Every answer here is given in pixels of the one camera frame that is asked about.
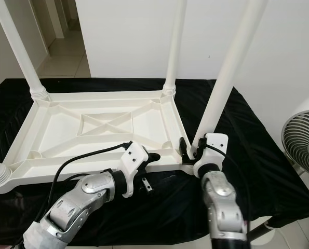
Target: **doorway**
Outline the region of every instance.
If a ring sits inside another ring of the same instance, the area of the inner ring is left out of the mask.
[[[91,77],[75,0],[32,0],[50,53],[40,78]]]

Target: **black cable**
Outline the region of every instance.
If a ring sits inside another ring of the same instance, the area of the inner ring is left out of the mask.
[[[57,179],[59,178],[60,176],[60,173],[61,171],[64,169],[65,166],[67,166],[69,163],[73,162],[73,161],[76,161],[78,159],[81,159],[81,158],[85,158],[85,157],[90,157],[90,156],[93,156],[93,155],[96,155],[96,154],[100,154],[100,153],[104,153],[104,152],[108,152],[108,151],[112,151],[112,150],[115,150],[115,149],[118,149],[118,148],[125,148],[127,149],[130,145],[131,145],[132,142],[128,142],[128,143],[122,143],[122,144],[119,144],[119,145],[116,145],[116,146],[113,146],[113,147],[110,147],[110,148],[106,148],[106,149],[101,149],[101,150],[96,150],[96,151],[93,151],[93,152],[90,152],[90,153],[86,153],[86,154],[83,154],[83,155],[80,155],[80,156],[77,156],[77,157],[74,157],[74,158],[71,158],[69,159],[68,161],[66,161],[65,163],[63,163],[59,169],[57,170],[56,174],[55,174],[55,177],[51,183],[51,188],[50,188],[50,192],[49,192],[49,195],[48,197],[45,199],[41,209],[39,210],[38,214],[36,215],[34,221],[35,222],[38,222],[41,218],[42,218],[42,213],[46,213],[49,209],[50,209],[50,206],[51,206],[51,203],[52,203],[52,197],[53,197],[53,193],[54,193],[54,188],[55,188],[55,184],[57,182]],[[84,176],[84,175],[87,175],[87,174],[76,174],[76,175],[73,175],[67,179],[64,180],[64,182],[67,182],[69,180],[72,180],[74,178],[77,178],[77,177],[80,177],[80,176]],[[20,244],[23,242],[23,236],[21,236],[14,245],[12,245],[12,247],[10,249],[13,249],[15,248],[16,245]]]
[[[249,234],[250,234],[250,220],[251,220],[251,200],[250,200],[250,189],[249,189],[249,185],[248,182],[244,176],[244,173],[242,172],[241,168],[238,166],[238,164],[233,160],[233,158],[231,158],[230,156],[228,156],[227,154],[225,154],[224,152],[222,152],[221,150],[206,144],[207,148],[210,148],[218,153],[220,153],[221,155],[223,155],[225,158],[228,158],[236,167],[237,170],[242,178],[243,184],[246,187],[246,192],[247,192],[247,241],[248,244],[250,245],[250,241],[249,241]]]
[[[93,156],[93,155],[96,155],[96,154],[112,151],[112,150],[115,150],[115,149],[118,149],[118,148],[121,148],[121,147],[127,148],[127,147],[129,147],[129,145],[130,145],[130,142],[129,143],[122,143],[122,144],[119,144],[119,145],[116,145],[116,146],[113,146],[113,147],[110,147],[110,148],[106,148],[106,149],[93,151],[93,152],[90,152],[90,153],[86,153],[86,154],[71,158],[68,161],[66,161],[64,164],[62,164],[61,167],[57,170],[55,177],[54,177],[54,180],[52,181],[51,189],[50,189],[50,193],[49,193],[49,197],[48,197],[47,208],[49,209],[50,206],[51,206],[55,184],[57,182],[57,179],[59,178],[61,171],[64,169],[65,166],[67,166],[69,163],[76,161],[78,159],[81,159],[81,158],[90,157],[90,156]]]

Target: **white door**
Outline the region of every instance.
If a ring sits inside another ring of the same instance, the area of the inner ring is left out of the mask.
[[[50,15],[45,0],[32,0],[33,8],[42,30],[47,47],[56,39]]]

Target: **cable connector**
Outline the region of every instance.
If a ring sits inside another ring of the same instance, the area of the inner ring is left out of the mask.
[[[182,164],[194,164],[196,162],[196,160],[190,159],[187,154],[186,142],[184,137],[180,138],[179,150],[182,157]]]
[[[127,149],[131,146],[131,144],[132,144],[132,141],[130,141],[130,142],[128,142],[128,143],[123,143],[123,144],[122,144],[122,147],[123,147],[125,150],[127,150]]]
[[[203,153],[204,153],[204,149],[206,148],[207,139],[206,139],[205,135],[202,139],[198,140],[198,147],[197,147],[197,150],[194,152],[194,158],[195,158],[196,161],[199,161],[201,159],[201,157],[203,156]]]

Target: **hallway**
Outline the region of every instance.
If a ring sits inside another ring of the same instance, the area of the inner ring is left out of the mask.
[[[91,77],[79,20],[64,39],[49,46],[50,58],[38,70],[39,78]]]

